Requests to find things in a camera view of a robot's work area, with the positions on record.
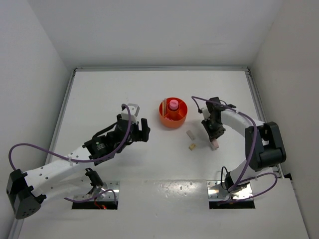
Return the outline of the pale pink eraser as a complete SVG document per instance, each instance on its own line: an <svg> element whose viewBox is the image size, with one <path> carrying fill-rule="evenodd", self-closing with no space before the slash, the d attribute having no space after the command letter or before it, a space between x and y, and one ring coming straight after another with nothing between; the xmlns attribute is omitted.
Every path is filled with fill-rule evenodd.
<svg viewBox="0 0 319 239"><path fill-rule="evenodd" d="M211 146L212 150L217 150L219 148L218 141L217 140L211 141L210 146Z"/></svg>

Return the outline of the pink capped clear tube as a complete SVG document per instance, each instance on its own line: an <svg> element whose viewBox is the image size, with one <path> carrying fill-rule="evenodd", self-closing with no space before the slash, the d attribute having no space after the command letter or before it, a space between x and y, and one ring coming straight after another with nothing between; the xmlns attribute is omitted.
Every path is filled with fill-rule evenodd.
<svg viewBox="0 0 319 239"><path fill-rule="evenodd" d="M171 101L169 102L169 109L170 109L171 111L176 111L176 110L178 109L178 107L179 107L179 102L178 102L178 100L173 99L173 100L171 100Z"/></svg>

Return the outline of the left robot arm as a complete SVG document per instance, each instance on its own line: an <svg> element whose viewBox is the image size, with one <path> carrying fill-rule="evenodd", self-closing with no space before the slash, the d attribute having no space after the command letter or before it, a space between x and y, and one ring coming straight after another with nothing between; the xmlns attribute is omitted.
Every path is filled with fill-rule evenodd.
<svg viewBox="0 0 319 239"><path fill-rule="evenodd" d="M28 172L15 169L6 187L15 218L21 220L37 212L43 201L48 200L48 191L54 183L80 170L86 170L93 187L101 186L103 183L92 168L114 158L133 142L147 142L150 131L147 119L133 122L118 115L116 123L96 133L68 156Z"/></svg>

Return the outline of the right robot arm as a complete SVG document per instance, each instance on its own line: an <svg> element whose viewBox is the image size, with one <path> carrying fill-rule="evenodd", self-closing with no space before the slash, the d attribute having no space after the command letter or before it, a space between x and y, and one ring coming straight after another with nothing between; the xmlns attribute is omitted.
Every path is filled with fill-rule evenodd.
<svg viewBox="0 0 319 239"><path fill-rule="evenodd" d="M234 105L224 105L218 97L205 101L206 107L199 108L203 115L202 125L211 144L220 138L228 126L244 137L245 160L226 173L224 186L228 192L257 178L265 169L286 161L287 155L279 126L271 122L252 119L236 110Z"/></svg>

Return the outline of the grey eraser block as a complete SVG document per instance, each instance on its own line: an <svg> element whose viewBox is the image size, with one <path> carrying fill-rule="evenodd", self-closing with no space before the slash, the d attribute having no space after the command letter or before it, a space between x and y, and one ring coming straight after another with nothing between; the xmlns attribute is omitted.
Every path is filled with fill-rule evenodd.
<svg viewBox="0 0 319 239"><path fill-rule="evenodd" d="M195 140L195 136L194 136L194 134L192 133L191 130L188 130L188 131L186 132L186 134L189 136L189 138L190 138L191 140Z"/></svg>

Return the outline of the small yellow eraser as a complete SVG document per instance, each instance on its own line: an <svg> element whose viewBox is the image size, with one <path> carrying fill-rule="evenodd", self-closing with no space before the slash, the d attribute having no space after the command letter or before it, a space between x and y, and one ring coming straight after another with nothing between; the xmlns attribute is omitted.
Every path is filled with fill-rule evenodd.
<svg viewBox="0 0 319 239"><path fill-rule="evenodd" d="M194 144L194 143L189 146L190 150L194 150L195 148L196 148L196 144Z"/></svg>

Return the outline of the orange round desk organizer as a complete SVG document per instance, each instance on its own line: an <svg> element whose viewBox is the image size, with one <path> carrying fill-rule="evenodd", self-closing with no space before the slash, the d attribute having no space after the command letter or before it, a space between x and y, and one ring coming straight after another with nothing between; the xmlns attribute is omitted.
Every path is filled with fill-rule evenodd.
<svg viewBox="0 0 319 239"><path fill-rule="evenodd" d="M169 109L169 102L173 99L178 100L179 102L179 107L176 111L171 111ZM167 114L164 117L162 116L161 104L162 102L159 105L159 119L162 125L165 127L174 128L174 129L181 127L184 124L187 117L187 113L188 113L188 108L186 103L180 98L176 98L176 97L167 98ZM175 121L166 120L165 119L166 117L174 119Z"/></svg>

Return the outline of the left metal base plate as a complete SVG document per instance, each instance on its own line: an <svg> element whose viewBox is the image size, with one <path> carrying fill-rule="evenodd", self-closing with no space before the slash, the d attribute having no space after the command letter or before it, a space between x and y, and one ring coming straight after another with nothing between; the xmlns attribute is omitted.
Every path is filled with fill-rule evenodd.
<svg viewBox="0 0 319 239"><path fill-rule="evenodd" d="M99 195L99 201L110 201L118 199L120 192L120 181L104 181L103 186L97 186L94 195Z"/></svg>

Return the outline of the metal base plate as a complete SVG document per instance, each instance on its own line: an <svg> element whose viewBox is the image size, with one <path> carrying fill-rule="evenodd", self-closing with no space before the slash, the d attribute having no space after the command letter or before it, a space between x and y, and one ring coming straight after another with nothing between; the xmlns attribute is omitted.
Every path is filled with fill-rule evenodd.
<svg viewBox="0 0 319 239"><path fill-rule="evenodd" d="M103 186L97 186L94 195L99 195L99 201L110 201L118 199L120 192L120 181L104 181Z"/></svg>
<svg viewBox="0 0 319 239"><path fill-rule="evenodd" d="M228 192L221 186L220 180L206 181L208 200L210 202L219 202L227 200L243 200L249 199L253 196L250 183L241 186L237 191Z"/></svg>

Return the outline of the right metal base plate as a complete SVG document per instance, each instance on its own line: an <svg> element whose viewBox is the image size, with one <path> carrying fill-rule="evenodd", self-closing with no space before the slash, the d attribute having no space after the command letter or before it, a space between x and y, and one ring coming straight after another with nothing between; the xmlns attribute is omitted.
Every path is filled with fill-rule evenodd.
<svg viewBox="0 0 319 239"><path fill-rule="evenodd" d="M210 202L219 202L227 200L243 200L249 199L253 196L250 183L241 186L237 191L228 192L221 186L220 180L206 181L208 200Z"/></svg>

